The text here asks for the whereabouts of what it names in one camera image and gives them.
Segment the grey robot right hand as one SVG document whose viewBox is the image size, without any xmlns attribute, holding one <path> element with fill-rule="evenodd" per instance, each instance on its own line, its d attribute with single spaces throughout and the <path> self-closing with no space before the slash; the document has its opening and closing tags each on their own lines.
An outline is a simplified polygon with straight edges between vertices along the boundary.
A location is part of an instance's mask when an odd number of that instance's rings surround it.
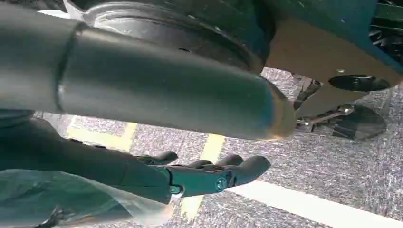
<svg viewBox="0 0 403 228">
<path fill-rule="evenodd" d="M 263 156 L 170 165 L 62 138 L 35 111 L 277 140 L 296 125 L 271 82 L 184 51 L 0 5 L 0 169 L 62 171 L 161 203 L 254 181 Z"/>
</svg>

